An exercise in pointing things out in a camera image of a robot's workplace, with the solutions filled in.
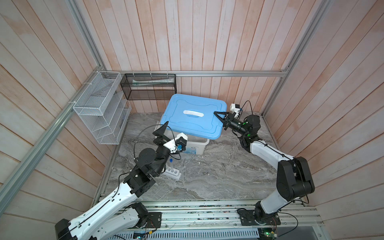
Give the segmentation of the blue plastic bin lid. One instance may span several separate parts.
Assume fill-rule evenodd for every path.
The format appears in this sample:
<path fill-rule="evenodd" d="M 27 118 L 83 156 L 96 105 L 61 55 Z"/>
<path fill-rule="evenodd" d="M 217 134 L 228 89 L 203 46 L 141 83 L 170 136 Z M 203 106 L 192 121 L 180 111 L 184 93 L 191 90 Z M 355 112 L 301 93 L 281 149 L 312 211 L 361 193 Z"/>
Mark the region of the blue plastic bin lid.
<path fill-rule="evenodd" d="M 168 123 L 174 132 L 216 140 L 221 136 L 223 123 L 214 112 L 226 111 L 227 104 L 221 100 L 174 94 L 160 123 Z"/>

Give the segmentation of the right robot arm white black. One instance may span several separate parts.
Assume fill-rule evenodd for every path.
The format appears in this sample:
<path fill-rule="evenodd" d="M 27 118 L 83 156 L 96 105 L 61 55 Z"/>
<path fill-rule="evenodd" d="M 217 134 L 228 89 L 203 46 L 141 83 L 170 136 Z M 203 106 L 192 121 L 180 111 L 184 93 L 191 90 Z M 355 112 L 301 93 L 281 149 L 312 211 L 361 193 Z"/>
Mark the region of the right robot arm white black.
<path fill-rule="evenodd" d="M 214 115 L 223 123 L 225 130 L 232 130 L 243 149 L 277 170 L 276 190 L 257 202 L 252 211 L 256 224 L 266 225 L 280 209 L 315 191 L 310 167 L 305 158 L 285 154 L 258 136 L 261 128 L 259 116 L 249 115 L 244 121 L 240 121 L 235 113 L 214 112 Z"/>

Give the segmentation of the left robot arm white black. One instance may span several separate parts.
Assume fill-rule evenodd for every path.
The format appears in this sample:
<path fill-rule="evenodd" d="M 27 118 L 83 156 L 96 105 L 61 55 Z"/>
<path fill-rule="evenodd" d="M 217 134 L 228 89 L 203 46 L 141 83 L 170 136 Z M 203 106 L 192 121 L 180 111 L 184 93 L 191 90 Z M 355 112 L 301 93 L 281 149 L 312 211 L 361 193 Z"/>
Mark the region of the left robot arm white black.
<path fill-rule="evenodd" d="M 165 172 L 169 157 L 186 149 L 188 141 L 183 133 L 168 138 L 168 128 L 165 123 L 153 132 L 158 148 L 146 148 L 135 156 L 135 167 L 124 174 L 112 193 L 80 216 L 56 223 L 58 240 L 106 240 L 124 229 L 147 224 L 149 213 L 136 200 L 155 184 L 155 177 Z"/>

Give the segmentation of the white test tube rack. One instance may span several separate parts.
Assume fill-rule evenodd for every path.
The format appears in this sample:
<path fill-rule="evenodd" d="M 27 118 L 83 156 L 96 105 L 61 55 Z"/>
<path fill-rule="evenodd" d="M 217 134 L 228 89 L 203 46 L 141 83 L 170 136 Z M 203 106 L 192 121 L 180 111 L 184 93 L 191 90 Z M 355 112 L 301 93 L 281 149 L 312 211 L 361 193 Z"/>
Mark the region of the white test tube rack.
<path fill-rule="evenodd" d="M 177 169 L 167 168 L 163 173 L 164 176 L 172 178 L 176 181 L 179 181 L 181 178 L 181 172 Z"/>

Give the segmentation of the white perforated vent cover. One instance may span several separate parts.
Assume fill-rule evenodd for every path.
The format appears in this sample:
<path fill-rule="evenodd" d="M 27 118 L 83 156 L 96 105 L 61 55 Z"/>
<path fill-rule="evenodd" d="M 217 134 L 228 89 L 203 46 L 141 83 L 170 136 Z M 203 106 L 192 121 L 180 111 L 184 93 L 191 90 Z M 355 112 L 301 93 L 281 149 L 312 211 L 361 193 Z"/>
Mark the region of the white perforated vent cover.
<path fill-rule="evenodd" d="M 142 237 L 143 231 L 123 231 L 109 240 L 258 240 L 258 229 L 157 230 Z"/>

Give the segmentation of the black mesh wall basket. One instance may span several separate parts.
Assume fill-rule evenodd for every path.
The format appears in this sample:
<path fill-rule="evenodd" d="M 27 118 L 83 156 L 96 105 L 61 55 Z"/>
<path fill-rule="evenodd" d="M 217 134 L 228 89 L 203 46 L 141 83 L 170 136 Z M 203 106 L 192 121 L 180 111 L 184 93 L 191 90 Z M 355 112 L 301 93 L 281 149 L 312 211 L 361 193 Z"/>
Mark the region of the black mesh wall basket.
<path fill-rule="evenodd" d="M 170 100 L 177 93 L 174 74 L 124 74 L 120 86 L 129 101 Z"/>

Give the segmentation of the aluminium rail base frame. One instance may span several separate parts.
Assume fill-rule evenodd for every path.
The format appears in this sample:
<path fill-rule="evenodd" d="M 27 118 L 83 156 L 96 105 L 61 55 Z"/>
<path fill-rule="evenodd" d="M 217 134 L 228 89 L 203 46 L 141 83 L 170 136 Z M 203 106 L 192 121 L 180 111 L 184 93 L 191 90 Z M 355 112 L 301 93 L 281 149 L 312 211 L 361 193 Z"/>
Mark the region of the aluminium rail base frame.
<path fill-rule="evenodd" d="M 256 200 L 142 202 L 148 212 L 161 212 L 160 230 L 242 228 L 237 210 L 254 210 Z M 291 203 L 278 212 L 280 227 L 324 226 L 315 207 Z"/>

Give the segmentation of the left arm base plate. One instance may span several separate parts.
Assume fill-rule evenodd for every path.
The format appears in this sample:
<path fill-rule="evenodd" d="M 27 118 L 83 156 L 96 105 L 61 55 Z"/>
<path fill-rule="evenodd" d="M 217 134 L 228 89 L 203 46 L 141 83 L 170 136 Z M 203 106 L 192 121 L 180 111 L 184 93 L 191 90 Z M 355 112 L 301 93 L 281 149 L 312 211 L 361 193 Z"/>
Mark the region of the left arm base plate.
<path fill-rule="evenodd" d="M 145 217 L 143 228 L 159 229 L 162 224 L 162 212 L 149 212 Z"/>

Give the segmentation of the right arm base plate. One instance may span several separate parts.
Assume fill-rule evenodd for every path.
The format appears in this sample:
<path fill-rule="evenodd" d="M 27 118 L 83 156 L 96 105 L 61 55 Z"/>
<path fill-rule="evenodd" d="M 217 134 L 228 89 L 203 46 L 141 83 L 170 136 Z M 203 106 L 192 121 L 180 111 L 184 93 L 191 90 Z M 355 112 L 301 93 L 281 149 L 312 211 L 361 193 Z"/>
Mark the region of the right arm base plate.
<path fill-rule="evenodd" d="M 278 226 L 281 225 L 280 217 L 277 214 L 265 214 L 263 211 L 237 209 L 242 226 Z"/>

